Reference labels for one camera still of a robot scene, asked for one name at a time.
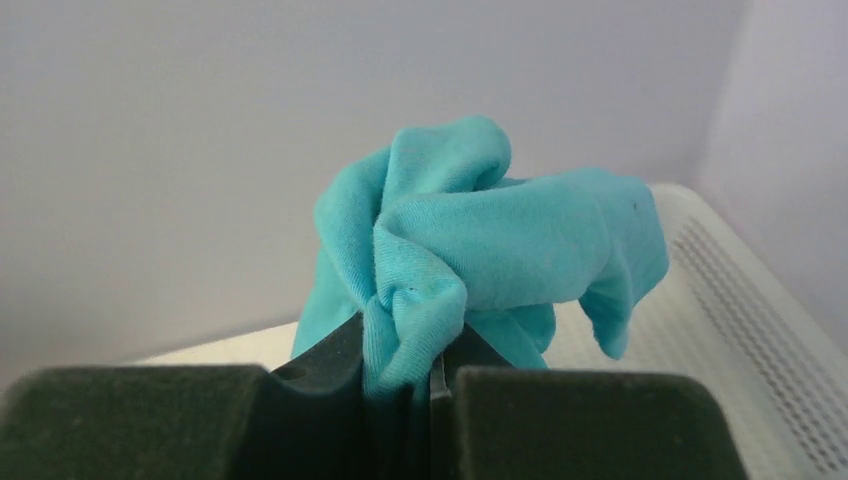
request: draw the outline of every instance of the cloth fold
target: cloth fold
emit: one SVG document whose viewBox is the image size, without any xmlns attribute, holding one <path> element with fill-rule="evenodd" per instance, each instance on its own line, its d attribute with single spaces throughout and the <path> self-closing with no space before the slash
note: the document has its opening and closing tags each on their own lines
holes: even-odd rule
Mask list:
<svg viewBox="0 0 848 480">
<path fill-rule="evenodd" d="M 634 305 L 668 255 L 653 197 L 587 168 L 510 179 L 505 133 L 485 117 L 401 130 L 338 174 L 315 207 L 315 283 L 293 355 L 363 312 L 366 398 L 425 388 L 467 322 L 517 367 L 543 368 L 554 303 L 579 300 L 620 358 Z"/>
</svg>

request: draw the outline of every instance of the folded fabric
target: folded fabric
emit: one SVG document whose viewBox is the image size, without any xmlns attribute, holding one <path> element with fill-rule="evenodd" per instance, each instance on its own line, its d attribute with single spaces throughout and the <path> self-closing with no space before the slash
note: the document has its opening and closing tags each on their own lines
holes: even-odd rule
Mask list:
<svg viewBox="0 0 848 480">
<path fill-rule="evenodd" d="M 580 169 L 504 177 L 511 149 L 484 117 L 400 131 L 350 165 L 315 207 L 315 284 L 293 355 L 363 312 L 364 392 L 426 390 L 468 323 L 517 367 L 543 368 L 553 303 L 579 300 L 608 356 L 665 275 L 653 197 L 632 177 Z"/>
</svg>

